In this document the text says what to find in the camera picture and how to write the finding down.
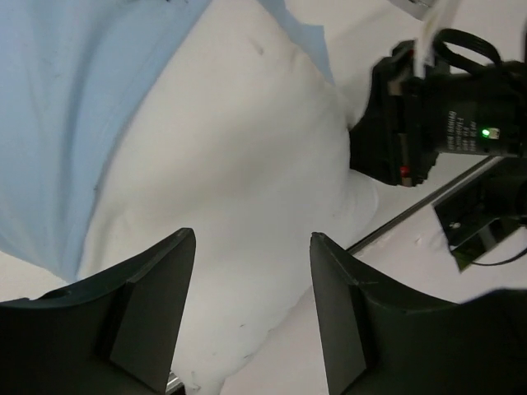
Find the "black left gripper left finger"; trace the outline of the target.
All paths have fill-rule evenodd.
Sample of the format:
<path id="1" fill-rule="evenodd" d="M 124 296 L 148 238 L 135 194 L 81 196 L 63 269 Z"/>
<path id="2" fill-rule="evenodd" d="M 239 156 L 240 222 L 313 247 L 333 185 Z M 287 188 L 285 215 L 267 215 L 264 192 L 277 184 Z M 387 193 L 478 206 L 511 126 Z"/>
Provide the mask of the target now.
<path id="1" fill-rule="evenodd" d="M 194 265 L 182 229 L 36 300 L 1 305 L 4 394 L 162 394 Z"/>

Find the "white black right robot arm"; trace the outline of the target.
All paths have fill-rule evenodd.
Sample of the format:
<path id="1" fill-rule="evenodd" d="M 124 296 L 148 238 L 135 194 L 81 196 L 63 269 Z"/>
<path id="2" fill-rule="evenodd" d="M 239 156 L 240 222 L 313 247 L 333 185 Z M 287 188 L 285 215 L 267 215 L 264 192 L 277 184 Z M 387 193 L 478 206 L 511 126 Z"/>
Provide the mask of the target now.
<path id="1" fill-rule="evenodd" d="M 526 63 L 504 62 L 486 40 L 456 29 L 431 42 L 417 77 L 411 40 L 371 70 L 366 110 L 350 128 L 350 167 L 383 184 L 422 184 L 441 153 L 526 157 Z"/>

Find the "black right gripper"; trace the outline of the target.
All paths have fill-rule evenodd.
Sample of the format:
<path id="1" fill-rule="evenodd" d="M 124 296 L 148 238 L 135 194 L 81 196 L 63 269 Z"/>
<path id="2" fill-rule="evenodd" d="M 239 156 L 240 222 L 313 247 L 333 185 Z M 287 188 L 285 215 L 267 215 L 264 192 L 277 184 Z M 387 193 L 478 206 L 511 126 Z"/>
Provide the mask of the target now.
<path id="1" fill-rule="evenodd" d="M 420 147 L 406 122 L 413 77 L 414 42 L 399 42 L 371 69 L 370 94 L 357 123 L 348 128 L 350 169 L 390 186 L 417 187 L 428 178 L 438 155 Z"/>

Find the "white pillow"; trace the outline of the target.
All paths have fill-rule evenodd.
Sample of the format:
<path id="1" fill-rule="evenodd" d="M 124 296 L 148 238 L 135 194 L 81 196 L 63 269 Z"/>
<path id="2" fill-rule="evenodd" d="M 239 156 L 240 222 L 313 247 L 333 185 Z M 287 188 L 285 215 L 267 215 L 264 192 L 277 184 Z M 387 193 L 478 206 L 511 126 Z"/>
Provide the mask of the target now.
<path id="1" fill-rule="evenodd" d="M 287 33 L 276 1 L 211 2 L 125 130 L 78 274 L 182 227 L 196 253 L 172 369 L 218 394 L 310 287 L 310 237 L 374 216 L 350 170 L 347 101 Z"/>

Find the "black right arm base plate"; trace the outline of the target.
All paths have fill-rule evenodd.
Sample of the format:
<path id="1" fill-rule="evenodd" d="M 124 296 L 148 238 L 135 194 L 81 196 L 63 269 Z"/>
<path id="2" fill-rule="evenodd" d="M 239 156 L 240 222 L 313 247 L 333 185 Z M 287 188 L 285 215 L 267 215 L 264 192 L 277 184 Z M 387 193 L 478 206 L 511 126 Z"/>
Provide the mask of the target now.
<path id="1" fill-rule="evenodd" d="M 460 272 L 526 227 L 526 160 L 487 159 L 433 203 Z"/>

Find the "light blue pillowcase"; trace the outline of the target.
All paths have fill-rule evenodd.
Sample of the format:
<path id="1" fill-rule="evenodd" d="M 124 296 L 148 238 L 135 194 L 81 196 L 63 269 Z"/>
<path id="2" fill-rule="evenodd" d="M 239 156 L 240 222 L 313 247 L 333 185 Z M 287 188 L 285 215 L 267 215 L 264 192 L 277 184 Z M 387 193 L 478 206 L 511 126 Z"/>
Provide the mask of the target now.
<path id="1" fill-rule="evenodd" d="M 1 249 L 76 281 L 130 121 L 214 1 L 1 4 Z M 330 82 L 324 31 L 279 16 Z"/>

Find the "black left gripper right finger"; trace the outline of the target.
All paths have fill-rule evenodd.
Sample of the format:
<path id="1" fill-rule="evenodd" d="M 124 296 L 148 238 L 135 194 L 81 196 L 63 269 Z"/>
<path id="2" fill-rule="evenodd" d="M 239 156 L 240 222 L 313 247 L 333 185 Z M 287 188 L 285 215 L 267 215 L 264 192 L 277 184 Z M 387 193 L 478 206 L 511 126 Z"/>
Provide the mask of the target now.
<path id="1" fill-rule="evenodd" d="M 322 233 L 311 237 L 310 268 L 330 393 L 525 393 L 524 290 L 452 303 L 379 272 Z"/>

